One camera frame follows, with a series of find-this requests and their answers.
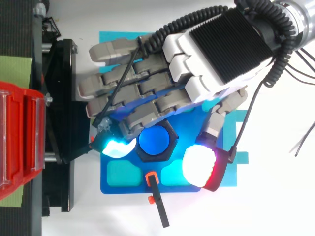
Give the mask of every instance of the glowing cyan light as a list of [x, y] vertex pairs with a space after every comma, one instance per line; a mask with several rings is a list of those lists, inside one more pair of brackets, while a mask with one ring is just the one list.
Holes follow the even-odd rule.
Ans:
[[215, 153], [202, 145], [193, 145], [186, 149], [183, 158], [183, 173], [186, 180], [197, 187], [207, 183], [216, 162]]
[[103, 154], [112, 158], [122, 158], [128, 155], [136, 146], [137, 140], [133, 139], [129, 144], [119, 143], [111, 140], [107, 143]]

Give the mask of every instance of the orange clip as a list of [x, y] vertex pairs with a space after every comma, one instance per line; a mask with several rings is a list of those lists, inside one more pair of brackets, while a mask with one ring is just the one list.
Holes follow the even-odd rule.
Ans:
[[154, 197], [152, 195], [148, 196], [148, 200], [149, 200], [150, 204], [154, 204], [155, 203]]
[[148, 173], [146, 174], [146, 181], [147, 181], [147, 185], [148, 185], [149, 187], [151, 187], [150, 182], [149, 182], [149, 176], [155, 176], [156, 181], [157, 181], [157, 184], [159, 184], [159, 180], [158, 180], [158, 175], [157, 175], [157, 173], [156, 173], [155, 171], [151, 171], [151, 172], [148, 172]]

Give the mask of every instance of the black cable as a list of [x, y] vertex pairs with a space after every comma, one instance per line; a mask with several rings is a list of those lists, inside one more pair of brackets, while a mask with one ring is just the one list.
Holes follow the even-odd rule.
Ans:
[[292, 78], [296, 79], [297, 81], [303, 83], [303, 84], [306, 84], [306, 85], [315, 85], [313, 83], [309, 83], [309, 82], [305, 82], [303, 80], [300, 80], [299, 78], [297, 78], [296, 76], [294, 76], [288, 69], [285, 69], [285, 71], [290, 75], [292, 76]]
[[306, 58], [305, 58], [299, 51], [296, 51], [296, 54], [304, 61], [304, 63], [305, 63], [313, 72], [315, 72], [314, 67], [312, 67], [312, 65], [306, 60]]
[[183, 30], [187, 30], [190, 27], [196, 26], [227, 11], [227, 6], [208, 7], [190, 13], [172, 21], [171, 23], [168, 23], [167, 25], [164, 25], [162, 28], [153, 33], [143, 45], [141, 45], [143, 57], [147, 58], [149, 54], [160, 51], [168, 35], [180, 33]]
[[248, 121], [248, 118], [249, 118], [249, 116], [250, 116], [250, 114], [251, 114], [251, 111], [252, 111], [252, 107], [253, 107], [253, 105], [254, 105], [254, 102], [255, 102], [255, 100], [256, 100], [256, 98], [257, 98], [257, 95], [258, 95], [258, 93], [259, 93], [259, 90], [260, 90], [260, 88], [261, 88], [261, 86], [262, 86], [263, 84], [264, 84], [264, 80], [262, 80], [262, 81], [259, 83], [258, 87], [256, 88], [256, 91], [255, 91], [255, 93], [254, 93], [254, 95], [253, 95], [253, 97], [252, 97], [250, 106], [248, 107], [248, 110], [247, 110], [247, 112], [246, 112], [246, 116], [245, 116], [245, 118], [244, 118], [244, 121], [243, 121], [241, 130], [240, 130], [240, 132], [239, 132], [238, 135], [237, 135], [237, 138], [236, 138], [236, 140], [235, 140], [235, 142], [234, 142], [234, 145], [231, 147], [230, 153], [234, 153], [235, 150], [236, 150], [236, 148], [237, 148], [237, 145], [238, 145], [238, 143], [239, 143], [239, 141], [240, 141], [240, 139], [241, 139], [241, 137], [242, 137], [242, 134], [243, 134], [243, 132], [244, 132], [246, 123], [247, 123], [247, 121]]
[[308, 52], [306, 51], [304, 48], [301, 48], [301, 51], [303, 53], [305, 53], [310, 59], [312, 59], [313, 61], [315, 61], [315, 58]]
[[310, 132], [314, 129], [314, 127], [315, 127], [315, 122], [312, 124], [312, 126], [310, 127], [310, 129], [307, 131], [306, 135], [304, 135], [304, 137], [303, 137], [303, 139], [302, 139], [302, 141], [301, 141], [301, 143], [300, 143], [300, 146], [299, 146], [299, 148], [298, 148], [297, 151], [296, 151], [295, 157], [297, 157], [297, 155], [299, 154], [300, 149], [301, 149], [303, 143], [305, 142], [305, 140], [306, 140], [306, 138], [308, 137], [308, 135], [310, 134]]
[[250, 10], [268, 20], [278, 30], [281, 38], [284, 38], [277, 52], [275, 62], [264, 79], [264, 85], [271, 88], [281, 77], [289, 62], [288, 59], [290, 59], [290, 55], [293, 53], [295, 42], [294, 26], [285, 13], [269, 0], [246, 0], [245, 2]]
[[132, 65], [133, 65], [133, 61], [135, 60], [135, 58], [136, 58], [136, 56], [137, 56], [137, 54], [138, 54], [138, 52], [139, 52], [139, 49], [140, 49], [140, 47], [136, 48], [136, 50], [134, 50], [134, 51], [132, 52], [130, 61], [129, 61], [129, 63], [128, 63], [128, 65], [127, 65], [127, 67], [126, 67], [126, 69], [125, 69], [125, 71], [124, 71], [124, 73], [123, 73], [121, 79], [119, 80], [117, 86], [115, 87], [113, 93], [111, 94], [111, 96], [110, 96], [108, 102], [106, 103], [106, 105], [105, 105], [105, 107], [103, 108], [103, 110], [102, 110], [100, 113], [98, 113], [97, 116], [95, 117], [95, 120], [93, 121], [93, 124], [92, 124], [95, 128], [97, 128], [98, 125], [101, 123], [101, 121], [102, 121], [102, 119], [104, 118], [104, 116], [105, 116], [105, 114], [106, 114], [108, 108], [109, 108], [109, 107], [111, 106], [111, 104], [113, 103], [113, 100], [114, 100], [116, 94], [118, 93], [118, 90], [119, 90], [120, 87], [122, 86], [122, 84], [123, 84], [123, 82], [125, 81], [125, 78], [126, 78], [128, 72], [129, 72], [130, 68], [131, 68]]
[[292, 65], [290, 65], [289, 63], [287, 64], [287, 66], [290, 67], [292, 70], [295, 70], [296, 72], [300, 73], [301, 75], [304, 75], [304, 76], [309, 77], [309, 78], [311, 78], [311, 79], [315, 79], [314, 76], [305, 74], [304, 72], [302, 72], [302, 71], [300, 71], [300, 70], [294, 68], [294, 67], [293, 67]]

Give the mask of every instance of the coiled cable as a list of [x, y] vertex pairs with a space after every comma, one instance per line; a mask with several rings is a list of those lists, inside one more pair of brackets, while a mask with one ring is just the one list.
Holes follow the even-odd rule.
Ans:
[[295, 41], [294, 25], [281, 9], [269, 0], [248, 0], [247, 4], [253, 11], [269, 20], [278, 30], [279, 35], [283, 37], [275, 62], [263, 80], [266, 87], [272, 88], [282, 75], [291, 58], [290, 55], [293, 53]]
[[164, 25], [153, 33], [144, 44], [140, 45], [143, 57], [147, 58], [149, 54], [154, 54], [162, 49], [165, 39], [170, 34], [180, 33], [190, 27], [196, 26], [206, 20], [218, 16], [228, 11], [227, 6], [213, 6], [195, 11], [175, 21]]

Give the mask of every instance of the red plastic bin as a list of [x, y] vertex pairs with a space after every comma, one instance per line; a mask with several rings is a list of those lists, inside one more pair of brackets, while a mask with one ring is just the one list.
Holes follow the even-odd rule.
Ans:
[[43, 94], [0, 82], [0, 200], [42, 171], [44, 154]]

